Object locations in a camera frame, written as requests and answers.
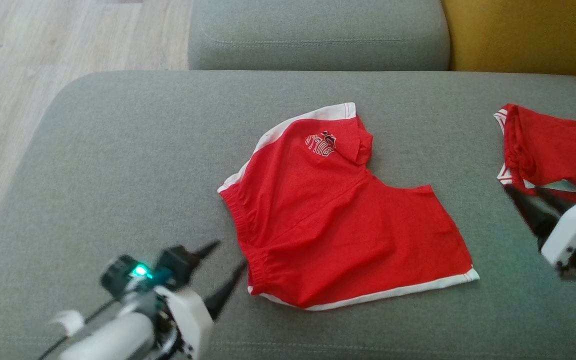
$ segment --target mustard yellow fabric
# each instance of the mustard yellow fabric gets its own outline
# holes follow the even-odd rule
[[[576,0],[442,0],[455,71],[576,75]]]

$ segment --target red garment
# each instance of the red garment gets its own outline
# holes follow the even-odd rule
[[[477,280],[430,186],[388,187],[367,168],[355,104],[286,120],[218,189],[249,263],[248,290],[326,310]]]
[[[503,131],[505,164],[497,178],[534,195],[533,185],[573,192],[576,200],[576,121],[507,104],[494,117]],[[566,180],[574,186],[563,184]]]

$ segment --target white side stripe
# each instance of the white side stripe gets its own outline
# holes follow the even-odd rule
[[[354,118],[356,116],[356,113],[357,112],[355,111],[355,103],[345,102],[343,104],[322,107],[321,109],[316,109],[314,111],[307,112],[306,114],[290,118],[286,121],[283,121],[279,125],[273,127],[272,129],[268,130],[265,134],[263,134],[263,136],[261,136],[261,139],[259,139],[259,141],[256,143],[256,146],[254,147],[253,155],[254,153],[261,150],[264,146],[276,142],[277,139],[279,139],[284,134],[286,129],[288,129],[288,127],[292,125],[292,123],[294,123],[295,121],[303,119],[315,119],[322,121],[345,120]],[[223,184],[217,189],[217,192],[220,193],[228,189],[231,185],[240,182],[240,180],[246,173],[246,168],[249,162],[250,160],[246,161],[244,166],[242,166],[241,169],[239,169],[238,173],[234,173],[228,178],[226,178],[226,181],[224,181]]]
[[[394,289],[375,292],[372,294],[365,294],[362,296],[357,296],[354,298],[349,298],[347,300],[341,300],[331,303],[322,303],[321,305],[313,305],[310,307],[305,308],[304,310],[309,310],[310,312],[320,312],[322,310],[330,310],[335,308],[341,308],[342,306],[349,306],[361,303],[368,303],[370,301],[376,301],[381,299],[386,299],[389,297],[397,297],[397,296],[405,296],[407,294],[413,294],[418,292],[425,292],[428,290],[436,290],[436,289],[444,289],[447,287],[452,287],[453,285],[469,283],[471,281],[479,280],[480,275],[475,271],[475,269],[471,268],[468,272],[463,273],[461,275],[453,275],[444,278],[438,278],[437,280],[432,280],[428,282],[423,282],[421,284],[416,285],[409,285],[409,286],[402,286],[402,287],[395,287]],[[248,292],[251,294],[253,287],[247,287]],[[295,308],[295,306],[282,301],[277,296],[273,296],[271,294],[261,293],[259,296],[263,296],[266,299],[274,302],[279,303],[282,305],[288,305]]]

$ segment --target robotic arm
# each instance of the robotic arm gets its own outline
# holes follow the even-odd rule
[[[167,360],[181,352],[200,360],[208,347],[213,325],[246,268],[240,264],[215,294],[202,299],[188,284],[201,260],[218,246],[215,241],[190,253],[183,246],[164,250],[153,269],[122,255],[101,277],[101,285],[112,296],[87,319],[78,312],[60,313],[71,337],[115,301],[122,308],[116,317],[80,342],[67,348],[60,360]],[[68,336],[60,339],[39,358],[46,358]]]
[[[537,237],[537,248],[562,278],[576,276],[576,203],[537,187],[537,197],[504,187]]]

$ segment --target black cable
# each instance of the black cable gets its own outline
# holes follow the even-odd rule
[[[95,310],[89,317],[86,317],[86,319],[84,319],[84,325],[86,325],[87,323],[91,322],[94,318],[98,317],[99,314],[105,312],[105,310],[107,310],[108,308],[110,308],[110,306],[115,302],[115,299],[110,299],[108,300],[105,304],[101,305],[97,310]],[[41,356],[39,356],[39,358],[37,358],[37,360],[44,360],[46,357],[48,357],[48,355],[50,355],[50,353],[52,353],[53,351],[55,351],[55,349],[57,349],[61,344],[63,344],[64,342],[66,342],[66,340],[68,340],[68,335],[62,337],[61,339],[57,340],[57,342],[55,342],[54,344],[52,344],[48,350],[44,351]]]

